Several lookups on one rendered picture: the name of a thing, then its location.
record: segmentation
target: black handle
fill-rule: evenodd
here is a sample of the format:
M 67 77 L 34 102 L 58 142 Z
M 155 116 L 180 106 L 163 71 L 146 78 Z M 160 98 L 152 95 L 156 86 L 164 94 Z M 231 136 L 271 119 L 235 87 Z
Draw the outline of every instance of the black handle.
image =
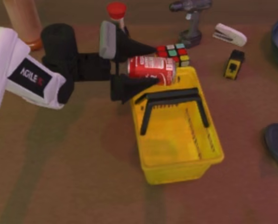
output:
M 197 88 L 192 89 L 184 89 L 184 90 L 174 90 L 174 91 L 163 91 L 163 92 L 155 92 L 155 93 L 147 93 L 139 97 L 135 104 L 141 102 L 144 98 L 147 99 L 147 104 L 145 108 L 145 112 L 143 115 L 143 120 L 140 129 L 140 135 L 145 135 L 147 131 L 147 126 L 149 123 L 149 119 L 152 113 L 152 109 L 157 105 L 174 105 L 181 104 L 190 101 L 196 101 L 198 110 L 203 122 L 203 125 L 207 128 L 209 127 L 209 121 L 207 119 L 202 99 L 198 94 Z

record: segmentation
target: table surface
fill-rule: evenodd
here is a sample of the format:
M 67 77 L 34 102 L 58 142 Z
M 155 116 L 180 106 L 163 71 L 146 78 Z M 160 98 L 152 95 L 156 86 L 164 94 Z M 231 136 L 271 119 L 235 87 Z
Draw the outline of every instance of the table surface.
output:
M 0 109 L 0 224 L 278 224 L 278 166 L 262 134 L 278 122 L 278 67 L 271 25 L 237 25 L 243 48 L 211 37 L 189 50 L 225 153 L 199 180 L 149 186 L 140 169 L 128 104 L 109 83 L 77 83 L 60 111 L 6 93 Z M 98 48 L 97 26 L 74 26 L 80 52 Z M 129 26 L 151 45 L 175 42 L 180 27 Z M 222 77 L 233 49 L 246 61 Z M 43 51 L 32 54 L 39 59 Z

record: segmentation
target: yellow basket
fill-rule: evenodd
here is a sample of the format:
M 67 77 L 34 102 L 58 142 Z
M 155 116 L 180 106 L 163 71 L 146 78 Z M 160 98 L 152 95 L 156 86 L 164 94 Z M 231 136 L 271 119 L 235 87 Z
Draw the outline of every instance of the yellow basket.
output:
M 177 68 L 175 80 L 171 86 L 152 86 L 131 100 L 141 167 L 149 184 L 198 179 L 224 159 L 195 69 Z M 157 98 L 156 92 L 174 90 L 198 91 L 208 126 L 197 101 L 151 104 L 150 93 Z M 146 124 L 143 119 L 148 117 L 148 108 L 152 108 L 149 120 L 142 125 Z

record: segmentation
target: drill battery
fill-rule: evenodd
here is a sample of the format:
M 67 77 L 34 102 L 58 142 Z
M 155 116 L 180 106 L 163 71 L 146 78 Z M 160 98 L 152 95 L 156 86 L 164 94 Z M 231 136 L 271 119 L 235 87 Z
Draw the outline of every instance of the drill battery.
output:
M 244 60 L 244 52 L 233 50 L 227 62 L 224 77 L 235 80 Z

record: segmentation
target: rubik's cube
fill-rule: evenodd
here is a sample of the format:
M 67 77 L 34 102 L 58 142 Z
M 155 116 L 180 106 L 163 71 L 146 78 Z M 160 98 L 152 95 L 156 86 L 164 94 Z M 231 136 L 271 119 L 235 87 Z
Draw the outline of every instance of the rubik's cube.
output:
M 157 57 L 170 57 L 177 67 L 186 67 L 190 64 L 190 57 L 183 43 L 157 47 Z

